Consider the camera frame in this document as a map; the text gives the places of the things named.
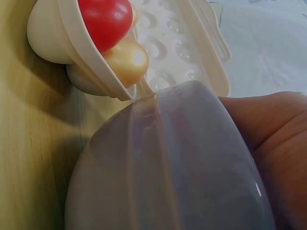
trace wood grain surface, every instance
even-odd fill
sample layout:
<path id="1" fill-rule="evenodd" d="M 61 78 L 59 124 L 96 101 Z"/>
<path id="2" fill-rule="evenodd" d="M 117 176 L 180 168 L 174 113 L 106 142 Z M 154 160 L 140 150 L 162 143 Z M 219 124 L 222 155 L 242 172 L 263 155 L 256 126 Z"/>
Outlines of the wood grain surface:
<path id="1" fill-rule="evenodd" d="M 60 230 L 90 136 L 128 103 L 75 89 L 26 38 L 35 0 L 0 1 L 0 230 Z"/>

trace egg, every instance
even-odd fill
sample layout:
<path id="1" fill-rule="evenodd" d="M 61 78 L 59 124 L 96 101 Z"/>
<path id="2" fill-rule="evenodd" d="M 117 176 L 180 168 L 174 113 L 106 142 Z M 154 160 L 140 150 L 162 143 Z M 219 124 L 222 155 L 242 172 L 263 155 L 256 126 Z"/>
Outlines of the egg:
<path id="1" fill-rule="evenodd" d="M 135 6 L 133 4 L 131 4 L 131 8 L 132 8 L 132 24 L 131 24 L 131 28 L 135 27 L 136 22 L 138 21 L 138 11 L 136 10 Z"/>
<path id="2" fill-rule="evenodd" d="M 141 80 L 149 66 L 145 49 L 129 37 L 124 37 L 102 56 L 125 88 Z"/>

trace white plastic egg tray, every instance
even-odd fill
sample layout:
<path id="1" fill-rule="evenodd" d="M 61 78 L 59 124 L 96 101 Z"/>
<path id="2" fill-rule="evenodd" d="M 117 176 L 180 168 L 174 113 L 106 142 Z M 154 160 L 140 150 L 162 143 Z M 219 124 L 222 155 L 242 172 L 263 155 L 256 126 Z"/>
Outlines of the white plastic egg tray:
<path id="1" fill-rule="evenodd" d="M 146 76 L 125 89 L 91 40 L 77 0 L 38 0 L 28 21 L 32 49 L 42 58 L 66 64 L 71 82 L 94 95 L 136 98 L 199 80 L 218 96 L 228 96 L 222 61 L 230 59 L 217 19 L 205 0 L 131 0 L 138 23 L 128 36 L 147 51 Z"/>
<path id="2" fill-rule="evenodd" d="M 190 80 L 199 80 L 211 87 L 211 81 L 214 80 L 210 81 L 204 61 L 189 31 L 189 27 L 195 25 L 188 26 L 185 21 L 178 6 L 181 1 L 131 0 L 131 2 L 139 14 L 135 28 L 137 40 L 149 56 L 149 70 L 145 76 L 149 87 L 153 91 L 158 91 Z M 219 80 L 217 84 L 215 81 L 213 84 L 216 92 L 228 95 L 227 82 Z"/>

